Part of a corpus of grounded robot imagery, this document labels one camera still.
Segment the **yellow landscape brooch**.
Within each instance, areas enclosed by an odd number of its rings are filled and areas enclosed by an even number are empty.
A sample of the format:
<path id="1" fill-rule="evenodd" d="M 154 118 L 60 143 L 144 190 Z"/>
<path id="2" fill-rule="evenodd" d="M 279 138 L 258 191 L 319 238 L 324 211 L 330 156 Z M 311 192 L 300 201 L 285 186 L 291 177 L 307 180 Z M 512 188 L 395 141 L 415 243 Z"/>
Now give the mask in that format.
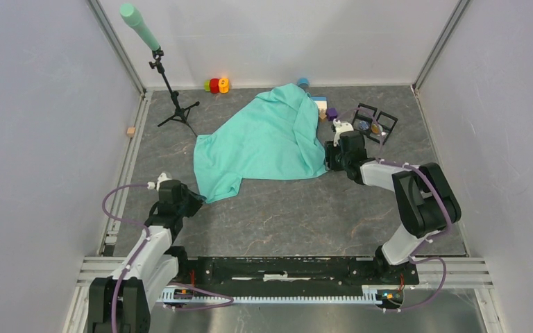
<path id="1" fill-rule="evenodd" d="M 371 124 L 371 132 L 374 135 L 383 136 L 383 127 L 378 125 L 378 124 L 372 123 Z"/>

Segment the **teal t-shirt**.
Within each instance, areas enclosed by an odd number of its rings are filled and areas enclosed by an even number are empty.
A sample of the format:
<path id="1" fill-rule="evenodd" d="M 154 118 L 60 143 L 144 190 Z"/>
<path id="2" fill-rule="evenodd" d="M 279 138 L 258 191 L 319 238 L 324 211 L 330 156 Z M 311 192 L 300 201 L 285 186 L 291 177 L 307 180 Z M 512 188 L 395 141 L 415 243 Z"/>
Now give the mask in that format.
<path id="1" fill-rule="evenodd" d="M 259 93 L 194 147 L 194 174 L 207 203 L 231 198 L 244 180 L 308 180 L 326 173 L 316 136 L 319 110 L 295 84 Z"/>

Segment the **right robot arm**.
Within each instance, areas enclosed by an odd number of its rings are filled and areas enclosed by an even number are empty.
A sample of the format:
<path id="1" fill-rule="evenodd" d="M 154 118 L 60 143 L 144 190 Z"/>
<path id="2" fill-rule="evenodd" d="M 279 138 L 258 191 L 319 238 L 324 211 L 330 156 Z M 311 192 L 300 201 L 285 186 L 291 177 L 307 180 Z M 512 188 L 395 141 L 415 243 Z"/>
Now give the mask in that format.
<path id="1" fill-rule="evenodd" d="M 461 207 L 441 167 L 399 164 L 367 155 L 364 137 L 356 130 L 326 141 L 325 166 L 343 171 L 359 185 L 392 191 L 401 224 L 375 252 L 373 274 L 382 283 L 393 282 L 418 247 L 447 232 L 462 217 Z"/>

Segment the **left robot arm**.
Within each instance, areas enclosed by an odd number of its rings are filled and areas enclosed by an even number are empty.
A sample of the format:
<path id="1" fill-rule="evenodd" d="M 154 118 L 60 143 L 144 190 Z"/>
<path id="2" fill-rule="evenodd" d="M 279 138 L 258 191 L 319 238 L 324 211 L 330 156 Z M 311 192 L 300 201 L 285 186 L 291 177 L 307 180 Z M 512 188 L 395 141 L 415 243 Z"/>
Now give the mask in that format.
<path id="1" fill-rule="evenodd" d="M 151 310 L 163 289 L 190 274 L 185 251 L 174 247 L 183 221 L 194 216 L 205 197 L 161 173 L 147 189 L 158 200 L 141 225 L 142 233 L 127 258 L 106 277 L 96 277 L 88 293 L 88 332 L 148 332 Z"/>

